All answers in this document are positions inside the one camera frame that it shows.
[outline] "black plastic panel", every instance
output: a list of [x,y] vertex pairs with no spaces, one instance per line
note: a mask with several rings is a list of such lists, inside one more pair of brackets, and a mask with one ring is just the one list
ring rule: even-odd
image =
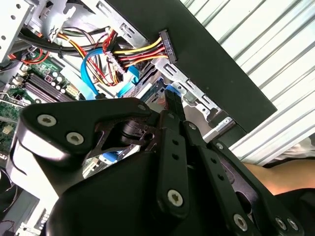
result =
[[176,66],[246,132],[276,108],[179,0],[107,0],[150,42],[167,29]]

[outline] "screw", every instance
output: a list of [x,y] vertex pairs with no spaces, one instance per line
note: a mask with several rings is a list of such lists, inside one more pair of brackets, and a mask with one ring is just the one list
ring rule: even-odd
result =
[[43,115],[40,115],[39,117],[37,117],[37,122],[43,126],[51,127],[57,123],[57,120],[56,120],[56,118],[54,118],[51,115],[43,114]]
[[288,218],[287,221],[289,222],[290,226],[291,226],[294,230],[296,230],[296,231],[299,230],[299,227],[297,227],[296,223],[295,223],[293,220],[291,220],[290,218]]
[[286,230],[286,225],[280,218],[276,217],[276,222],[280,226],[281,229]]
[[84,142],[83,136],[76,132],[68,133],[66,138],[67,141],[73,145],[80,145]]
[[173,204],[176,207],[180,207],[184,203],[181,194],[174,189],[168,191],[167,197],[171,204]]
[[217,147],[218,147],[219,149],[223,150],[223,145],[222,145],[222,144],[217,143],[216,145],[217,145]]
[[172,113],[169,113],[168,116],[171,117],[172,119],[175,118],[175,116]]
[[238,228],[240,228],[244,232],[247,231],[247,228],[248,228],[247,223],[241,215],[235,214],[233,216],[233,219],[234,219],[234,223],[238,226]]
[[189,123],[189,127],[192,129],[196,129],[196,126],[193,123]]
[[146,107],[145,106],[143,106],[142,104],[139,104],[138,105],[138,108],[140,108],[141,110],[143,110],[143,111],[145,111],[146,110]]

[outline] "white louvered panel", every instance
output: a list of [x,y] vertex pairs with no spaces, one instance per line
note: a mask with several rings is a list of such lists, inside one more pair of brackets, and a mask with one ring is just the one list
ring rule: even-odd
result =
[[315,132],[314,0],[182,3],[278,109],[230,147],[241,160],[265,164]]

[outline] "ram slot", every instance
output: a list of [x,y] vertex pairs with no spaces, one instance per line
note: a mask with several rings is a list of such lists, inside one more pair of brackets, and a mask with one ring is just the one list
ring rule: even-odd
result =
[[64,95],[37,75],[31,74],[29,76],[28,82],[59,102],[73,101],[72,98]]
[[43,92],[41,89],[35,87],[29,82],[25,83],[25,89],[33,94],[35,94],[40,99],[46,101],[46,102],[57,102],[53,97],[47,95],[45,92]]

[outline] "black wire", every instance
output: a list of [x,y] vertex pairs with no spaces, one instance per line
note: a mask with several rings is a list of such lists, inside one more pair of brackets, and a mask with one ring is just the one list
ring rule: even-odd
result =
[[[110,26],[106,26],[106,27],[100,28],[100,29],[95,29],[95,30],[93,30],[91,32],[88,32],[88,34],[89,35],[95,35],[95,34],[99,34],[99,33],[105,33],[106,29],[109,29],[109,28],[110,28]],[[77,34],[80,34],[80,36],[78,36],[78,37],[84,37],[84,34],[82,32],[76,32],[76,31],[73,31],[73,32],[77,33]]]
[[[56,43],[50,43],[50,42],[48,42],[42,38],[32,38],[32,37],[25,36],[21,33],[18,35],[18,38],[31,44],[34,47],[41,48],[45,51],[49,51],[52,53],[59,53],[61,51],[65,55],[71,55],[71,56],[78,56],[79,55],[74,47],[63,47],[63,46],[60,46]],[[101,45],[102,44],[99,43],[96,46],[96,48],[101,48]],[[85,46],[82,46],[81,48],[83,48],[85,51],[88,51],[88,50],[94,49],[95,44],[85,45]]]
[[86,6],[83,2],[80,0],[68,0],[67,3],[72,3],[72,4],[79,4],[82,5],[85,9],[87,9],[90,13],[95,14],[88,6]]
[[[94,39],[92,38],[92,36],[91,36],[89,33],[87,33],[85,30],[83,30],[83,29],[80,29],[80,28],[77,28],[77,27],[65,27],[65,28],[63,28],[63,29],[66,29],[66,30],[68,30],[68,29],[77,30],[77,31],[81,32],[82,34],[84,34],[84,36],[88,39],[88,41],[89,41],[91,44],[95,44],[95,41],[94,41]],[[98,66],[98,68],[102,70],[103,65],[102,65],[102,61],[101,61],[101,59],[100,59],[100,55],[97,55],[97,56],[96,56],[95,62],[96,62],[96,65]]]
[[15,68],[17,65],[19,64],[18,60],[14,60],[11,61],[8,65],[4,66],[4,67],[0,67],[0,73],[8,71],[8,70],[12,70],[13,68]]

